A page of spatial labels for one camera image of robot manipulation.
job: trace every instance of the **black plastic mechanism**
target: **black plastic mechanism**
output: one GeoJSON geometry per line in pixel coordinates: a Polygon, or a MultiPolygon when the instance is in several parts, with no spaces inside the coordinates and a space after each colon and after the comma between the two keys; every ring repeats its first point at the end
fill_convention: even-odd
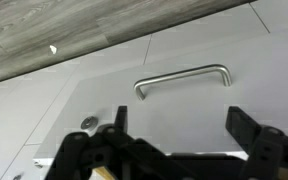
{"type": "Polygon", "coordinates": [[[277,180],[288,179],[288,137],[261,126],[238,107],[230,107],[226,128],[249,155],[247,161],[225,154],[164,153],[127,132],[127,107],[114,125],[97,133],[72,133],[64,139],[46,180],[88,180],[105,167],[119,180],[277,180]]]}

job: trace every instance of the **screw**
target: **screw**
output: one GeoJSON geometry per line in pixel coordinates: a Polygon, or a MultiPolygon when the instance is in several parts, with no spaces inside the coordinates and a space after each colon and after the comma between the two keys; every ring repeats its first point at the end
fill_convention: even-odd
{"type": "Polygon", "coordinates": [[[76,136],[74,137],[75,140],[80,140],[80,139],[82,139],[82,138],[83,138],[83,136],[80,135],[80,134],[79,134],[79,135],[76,135],[76,136]]]}
{"type": "Polygon", "coordinates": [[[42,165],[40,165],[38,162],[35,162],[35,163],[34,163],[34,165],[35,165],[37,168],[40,168],[40,169],[42,169],[42,168],[43,168],[43,166],[42,166],[42,165]]]}
{"type": "Polygon", "coordinates": [[[280,134],[280,132],[277,129],[274,129],[274,128],[271,128],[268,131],[273,133],[273,134],[280,134]]]}
{"type": "Polygon", "coordinates": [[[110,133],[110,134],[113,134],[113,133],[115,133],[115,129],[114,128],[109,128],[107,130],[107,132],[110,133]]]}
{"type": "Polygon", "coordinates": [[[20,179],[22,179],[22,174],[17,175],[13,178],[13,180],[20,180],[20,179]]]}
{"type": "Polygon", "coordinates": [[[91,117],[84,119],[84,121],[81,124],[81,129],[92,131],[96,128],[97,124],[98,124],[98,119],[94,116],[91,116],[91,117]]]}

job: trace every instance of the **gray laminate surface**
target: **gray laminate surface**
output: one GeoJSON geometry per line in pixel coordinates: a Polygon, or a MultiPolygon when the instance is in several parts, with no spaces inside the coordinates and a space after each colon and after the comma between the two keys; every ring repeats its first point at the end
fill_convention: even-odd
{"type": "Polygon", "coordinates": [[[0,0],[0,81],[248,2],[0,0]]]}

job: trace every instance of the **metal handle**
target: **metal handle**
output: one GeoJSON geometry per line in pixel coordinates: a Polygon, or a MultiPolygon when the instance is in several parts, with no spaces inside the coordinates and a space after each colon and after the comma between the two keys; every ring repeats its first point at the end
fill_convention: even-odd
{"type": "Polygon", "coordinates": [[[161,75],[161,76],[142,79],[142,80],[139,80],[135,83],[134,90],[135,90],[137,97],[140,100],[144,100],[145,96],[144,96],[143,92],[141,91],[142,86],[149,85],[149,84],[155,84],[155,83],[159,83],[159,82],[164,82],[164,81],[170,81],[173,79],[180,79],[180,78],[184,78],[184,77],[195,76],[195,75],[199,75],[199,74],[210,73],[210,72],[221,73],[225,86],[230,86],[232,84],[230,71],[223,65],[212,64],[212,65],[208,65],[208,66],[203,66],[203,67],[198,67],[198,68],[194,68],[194,69],[188,69],[188,70],[179,71],[179,72],[175,72],[175,73],[170,73],[170,74],[165,74],[165,75],[161,75]]]}

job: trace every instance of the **black bracket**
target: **black bracket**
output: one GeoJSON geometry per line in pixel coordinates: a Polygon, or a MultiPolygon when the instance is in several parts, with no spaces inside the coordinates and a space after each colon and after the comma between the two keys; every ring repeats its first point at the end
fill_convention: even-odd
{"type": "Polygon", "coordinates": [[[262,126],[238,107],[230,107],[226,128],[249,155],[247,161],[225,154],[166,156],[127,132],[127,107],[120,106],[113,125],[97,133],[72,133],[64,139],[47,180],[88,180],[92,169],[106,167],[121,180],[276,180],[288,170],[288,136],[262,126]]]}

